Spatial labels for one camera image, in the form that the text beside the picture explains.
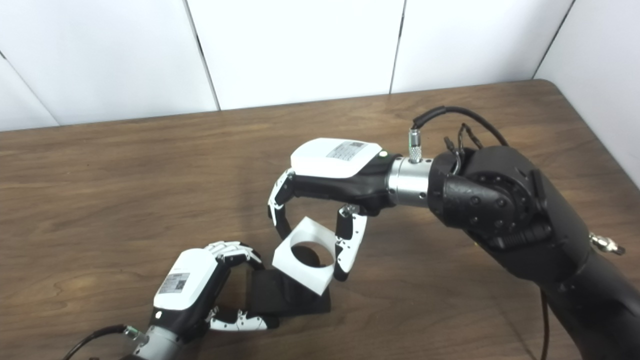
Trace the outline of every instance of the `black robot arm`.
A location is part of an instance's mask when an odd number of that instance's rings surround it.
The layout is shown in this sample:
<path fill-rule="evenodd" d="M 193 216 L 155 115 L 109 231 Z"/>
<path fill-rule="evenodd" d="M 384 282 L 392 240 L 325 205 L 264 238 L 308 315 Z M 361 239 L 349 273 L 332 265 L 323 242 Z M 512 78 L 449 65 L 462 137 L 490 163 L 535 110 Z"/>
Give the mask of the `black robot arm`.
<path fill-rule="evenodd" d="M 535 282 L 585 360 L 640 359 L 640 293 L 547 177 L 511 147 L 433 160 L 428 206 L 508 272 Z M 609 249 L 621 253 L 615 245 Z"/>

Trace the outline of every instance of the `robotic arm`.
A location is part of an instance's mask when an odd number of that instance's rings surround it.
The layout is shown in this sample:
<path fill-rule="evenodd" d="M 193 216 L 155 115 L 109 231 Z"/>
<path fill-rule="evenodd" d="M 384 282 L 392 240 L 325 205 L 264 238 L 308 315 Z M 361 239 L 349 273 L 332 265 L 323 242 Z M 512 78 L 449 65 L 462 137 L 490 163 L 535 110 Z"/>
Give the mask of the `robotic arm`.
<path fill-rule="evenodd" d="M 457 148 L 446 138 L 449 151 L 422 158 L 420 128 L 449 112 L 478 121 L 502 146 L 483 147 L 463 124 Z M 464 129 L 477 150 L 462 146 Z M 619 255 L 624 249 L 590 233 L 540 169 L 484 118 L 463 108 L 440 107 L 417 117 L 409 144 L 409 158 L 352 140 L 321 138 L 302 145 L 269 198 L 280 236 L 291 233 L 284 204 L 293 197 L 347 204 L 338 215 L 336 253 L 353 229 L 343 215 L 376 216 L 396 205 L 429 208 L 508 272 L 536 283 L 585 360 L 640 359 L 640 293 L 592 245 Z M 343 281 L 349 270 L 336 260 L 333 276 Z"/>

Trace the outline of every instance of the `black cable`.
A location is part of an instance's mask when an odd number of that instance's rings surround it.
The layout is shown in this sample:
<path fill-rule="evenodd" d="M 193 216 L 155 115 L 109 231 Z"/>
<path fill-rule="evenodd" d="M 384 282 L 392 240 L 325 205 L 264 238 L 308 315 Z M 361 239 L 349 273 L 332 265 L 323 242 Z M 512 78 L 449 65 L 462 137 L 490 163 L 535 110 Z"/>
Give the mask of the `black cable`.
<path fill-rule="evenodd" d="M 542 321 L 545 327 L 544 340 L 542 341 L 542 354 L 540 360 L 547 360 L 547 352 L 549 351 L 549 306 L 547 304 L 547 294 L 540 290 L 540 302 L 542 303 Z"/>
<path fill-rule="evenodd" d="M 480 139 L 478 139 L 475 135 L 474 132 L 471 131 L 471 127 L 467 124 L 465 124 L 464 122 L 462 123 L 462 127 L 467 131 L 467 135 L 469 136 L 469 138 L 471 139 L 471 141 L 474 142 L 474 144 L 477 146 L 478 149 L 482 149 L 484 146 L 482 145 L 482 143 L 480 142 Z"/>
<path fill-rule="evenodd" d="M 95 339 L 95 338 L 99 338 L 101 336 L 105 336 L 108 334 L 121 334 L 123 333 L 125 330 L 127 329 L 126 325 L 120 324 L 120 325 L 114 325 L 114 326 L 107 326 L 107 327 L 103 327 L 100 330 L 94 331 L 93 333 L 91 333 L 89 336 L 87 336 L 86 338 L 82 339 L 78 344 L 76 344 L 71 350 L 69 350 L 69 352 L 65 355 L 65 357 L 62 358 L 62 360 L 69 360 L 71 359 L 71 357 L 78 351 L 80 350 L 81 347 L 85 346 L 89 341 Z"/>
<path fill-rule="evenodd" d="M 507 140 L 504 138 L 504 136 L 500 134 L 500 131 L 498 131 L 498 129 L 496 129 L 493 125 L 491 125 L 491 123 L 489 123 L 485 118 L 474 113 L 469 109 L 460 108 L 458 106 L 440 106 L 437 108 L 433 108 L 425 112 L 424 114 L 416 117 L 413 120 L 412 129 L 420 129 L 422 126 L 424 126 L 424 124 L 429 122 L 431 119 L 444 115 L 446 113 L 459 113 L 474 119 L 476 122 L 482 125 L 485 129 L 489 130 L 489 132 L 493 136 L 495 136 L 496 139 L 498 139 L 501 145 L 509 146 L 509 143 L 507 143 Z"/>

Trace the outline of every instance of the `robotic finger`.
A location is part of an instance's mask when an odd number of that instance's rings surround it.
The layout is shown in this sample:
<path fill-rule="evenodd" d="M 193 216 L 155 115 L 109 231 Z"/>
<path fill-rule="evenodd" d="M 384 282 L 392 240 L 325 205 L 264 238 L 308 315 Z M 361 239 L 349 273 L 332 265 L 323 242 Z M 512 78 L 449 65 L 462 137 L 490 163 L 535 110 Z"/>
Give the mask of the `robotic finger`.
<path fill-rule="evenodd" d="M 256 331 L 278 327 L 278 318 L 258 315 L 251 311 L 216 306 L 209 320 L 211 330 L 216 331 Z"/>

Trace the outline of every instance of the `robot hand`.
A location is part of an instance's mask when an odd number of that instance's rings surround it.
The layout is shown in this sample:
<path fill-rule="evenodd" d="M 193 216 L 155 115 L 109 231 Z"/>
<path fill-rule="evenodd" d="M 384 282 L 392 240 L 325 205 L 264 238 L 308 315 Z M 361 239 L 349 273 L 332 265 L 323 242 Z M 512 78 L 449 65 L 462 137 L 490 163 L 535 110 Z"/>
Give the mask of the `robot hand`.
<path fill-rule="evenodd" d="M 345 281 L 360 247 L 367 217 L 374 217 L 382 209 L 396 204 L 425 206 L 430 168 L 429 159 L 389 154 L 376 143 L 331 138 L 311 140 L 293 152 L 291 168 L 274 184 L 268 200 L 268 215 L 281 239 L 286 240 L 292 230 L 285 215 L 285 203 L 293 197 L 346 203 L 337 214 L 335 249 L 328 249 L 335 254 L 333 277 Z M 314 231 L 328 232 L 324 228 Z M 318 271 L 303 277 L 301 273 L 305 268 L 291 264 L 288 259 L 278 261 L 276 256 L 274 266 L 310 289 L 318 292 L 328 284 L 325 273 Z"/>
<path fill-rule="evenodd" d="M 218 241 L 183 251 L 154 297 L 149 330 L 126 359 L 174 359 L 183 344 L 208 330 L 254 331 L 278 327 L 278 319 L 214 306 L 231 268 L 264 269 L 260 255 L 239 241 Z"/>

